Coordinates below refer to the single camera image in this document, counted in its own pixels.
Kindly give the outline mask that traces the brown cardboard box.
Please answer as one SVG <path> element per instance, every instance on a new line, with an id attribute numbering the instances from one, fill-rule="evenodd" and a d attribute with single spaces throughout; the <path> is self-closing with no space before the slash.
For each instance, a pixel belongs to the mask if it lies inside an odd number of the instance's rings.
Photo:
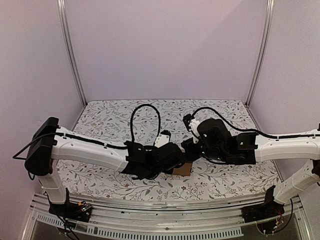
<path id="1" fill-rule="evenodd" d="M 172 170 L 172 175 L 188 177 L 191 175 L 192 166 L 193 166 L 192 162 L 185 162 L 183 165 L 176 166 Z"/>

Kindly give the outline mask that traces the front aluminium rail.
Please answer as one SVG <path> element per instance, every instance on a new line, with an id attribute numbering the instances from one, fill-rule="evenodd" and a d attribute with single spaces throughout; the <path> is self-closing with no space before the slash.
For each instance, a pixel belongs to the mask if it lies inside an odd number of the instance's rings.
<path id="1" fill-rule="evenodd" d="M 89 222 L 73 221 L 72 239 L 106 240 L 313 240 L 302 202 L 284 207 L 289 223 L 264 235 L 257 222 L 245 222 L 242 208 L 259 204 L 263 194 L 191 201 L 136 201 L 73 194 L 72 202 L 92 204 Z"/>

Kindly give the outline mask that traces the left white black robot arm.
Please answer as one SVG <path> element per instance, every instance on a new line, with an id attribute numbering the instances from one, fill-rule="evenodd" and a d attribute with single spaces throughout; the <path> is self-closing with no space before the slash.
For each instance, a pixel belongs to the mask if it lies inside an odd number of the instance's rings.
<path id="1" fill-rule="evenodd" d="M 58 176 L 58 160 L 102 166 L 130 175 L 133 180 L 153 180 L 185 163 L 183 151 L 170 139 L 169 135 L 161 134 L 154 145 L 133 141 L 111 143 L 77 134 L 60 126 L 58 118 L 49 117 L 31 142 L 12 158 L 24 161 L 25 169 L 38 178 L 55 209 L 63 217 L 70 217 L 74 205 L 68 201 L 68 191 Z"/>

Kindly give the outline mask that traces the right aluminium frame post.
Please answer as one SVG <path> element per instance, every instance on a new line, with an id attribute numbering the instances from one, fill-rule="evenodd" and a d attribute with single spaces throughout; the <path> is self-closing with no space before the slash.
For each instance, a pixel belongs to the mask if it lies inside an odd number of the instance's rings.
<path id="1" fill-rule="evenodd" d="M 251 80 L 251 84 L 248 90 L 248 94 L 246 97 L 245 105 L 249 108 L 251 103 L 253 102 L 253 98 L 256 92 L 256 88 L 258 85 L 259 77 L 261 74 L 267 46 L 268 46 L 268 40 L 269 35 L 271 31 L 272 26 L 272 19 L 273 19 L 273 13 L 274 13 L 274 7 L 275 7 L 275 1 L 274 0 L 268 0 L 266 2 L 266 12 L 265 12 L 265 20 L 263 25 L 263 31 L 262 31 L 262 37 L 260 41 L 257 61 L 254 67 L 253 76 Z"/>

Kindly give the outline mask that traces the aluminium frame post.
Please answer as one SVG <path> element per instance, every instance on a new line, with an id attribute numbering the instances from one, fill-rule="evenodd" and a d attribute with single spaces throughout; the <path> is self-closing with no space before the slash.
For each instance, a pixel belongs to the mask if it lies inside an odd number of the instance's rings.
<path id="1" fill-rule="evenodd" d="M 274 0 L 268 0 L 266 2 L 266 12 L 265 12 L 265 20 L 263 25 L 263 31 L 262 31 L 262 37 L 260 41 L 257 61 L 254 67 L 253 76 L 251 80 L 251 84 L 248 90 L 248 94 L 246 97 L 245 105 L 249 108 L 251 103 L 253 102 L 253 98 L 256 92 L 256 88 L 258 85 L 259 77 L 261 74 L 267 46 L 268 46 L 268 40 L 269 35 L 271 31 L 272 26 L 272 19 L 273 19 L 273 13 L 274 13 L 274 7 L 275 7 L 275 1 Z"/>
<path id="2" fill-rule="evenodd" d="M 75 52 L 72 44 L 71 33 L 70 33 L 70 28 L 68 23 L 67 9 L 66 9 L 66 1 L 57 0 L 57 9 L 58 9 L 62 35 L 64 39 L 67 57 L 69 60 L 71 73 L 73 76 L 73 80 L 74 80 L 75 87 L 76 87 L 79 99 L 81 101 L 81 104 L 85 107 L 88 104 L 88 101 L 85 96 L 83 84 L 81 82 L 81 77 L 80 77 L 80 73 L 79 73 L 79 69 L 78 69 L 77 61 L 75 57 Z"/>

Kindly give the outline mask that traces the left aluminium frame post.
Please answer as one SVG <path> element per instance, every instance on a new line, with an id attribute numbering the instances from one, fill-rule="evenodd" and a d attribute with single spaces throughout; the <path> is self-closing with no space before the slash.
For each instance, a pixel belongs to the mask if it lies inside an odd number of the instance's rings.
<path id="1" fill-rule="evenodd" d="M 71 73 L 73 76 L 73 80 L 74 80 L 75 87 L 76 87 L 79 99 L 81 101 L 81 104 L 85 107 L 88 104 L 88 101 L 85 96 L 83 84 L 81 82 L 81 77 L 80 77 L 80 73 L 79 73 L 79 69 L 78 69 L 77 61 L 75 57 L 75 52 L 72 44 L 71 33 L 70 33 L 70 28 L 68 23 L 67 9 L 66 9 L 66 1 L 57 0 L 57 9 L 58 9 L 62 35 L 64 39 L 67 57 L 69 60 Z"/>

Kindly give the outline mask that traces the floral patterned table mat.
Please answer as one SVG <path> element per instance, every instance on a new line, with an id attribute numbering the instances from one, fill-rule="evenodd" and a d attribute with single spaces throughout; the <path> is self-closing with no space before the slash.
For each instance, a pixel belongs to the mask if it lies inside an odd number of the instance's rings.
<path id="1" fill-rule="evenodd" d="M 172 142 L 180 144 L 191 136 L 183 117 L 192 113 L 201 121 L 223 116 L 233 135 L 237 129 L 255 128 L 239 100 L 188 99 L 91 101 L 73 130 L 96 139 L 134 139 L 152 145 L 157 130 L 162 129 L 170 131 Z M 136 201 L 201 201 L 260 194 L 281 180 L 270 160 L 235 166 L 199 159 L 192 164 L 190 176 L 160 174 L 154 180 L 133 180 L 105 167 L 71 160 L 60 160 L 57 170 L 72 194 Z"/>

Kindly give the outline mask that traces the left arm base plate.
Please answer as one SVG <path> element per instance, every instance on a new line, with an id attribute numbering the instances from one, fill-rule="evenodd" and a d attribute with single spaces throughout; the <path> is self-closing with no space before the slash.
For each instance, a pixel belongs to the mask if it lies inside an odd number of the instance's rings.
<path id="1" fill-rule="evenodd" d="M 64 219 L 71 219 L 75 221 L 88 223 L 91 218 L 93 205 L 85 201 L 73 203 L 68 199 L 63 204 L 55 204 L 50 200 L 49 202 L 49 213 L 59 216 Z"/>

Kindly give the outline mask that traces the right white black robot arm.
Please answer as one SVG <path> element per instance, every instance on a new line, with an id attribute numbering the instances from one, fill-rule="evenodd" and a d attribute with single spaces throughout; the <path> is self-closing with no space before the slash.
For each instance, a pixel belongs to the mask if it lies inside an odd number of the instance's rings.
<path id="1" fill-rule="evenodd" d="M 277 183 L 267 195 L 270 199 L 259 206 L 262 218 L 269 218 L 290 198 L 320 180 L 320 131 L 268 135 L 255 129 L 243 129 L 232 136 L 221 119 L 199 121 L 184 119 L 193 137 L 182 147 L 188 157 L 218 160 L 227 165 L 250 165 L 269 160 L 305 159 L 307 162 L 284 182 Z"/>

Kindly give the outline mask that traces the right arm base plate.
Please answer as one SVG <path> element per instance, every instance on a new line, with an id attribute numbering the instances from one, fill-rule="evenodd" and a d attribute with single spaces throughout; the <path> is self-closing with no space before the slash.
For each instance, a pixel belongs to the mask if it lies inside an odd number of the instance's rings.
<path id="1" fill-rule="evenodd" d="M 285 212 L 284 205 L 274 201 L 245 206 L 241 209 L 241 216 L 245 223 L 251 223 L 282 215 Z"/>

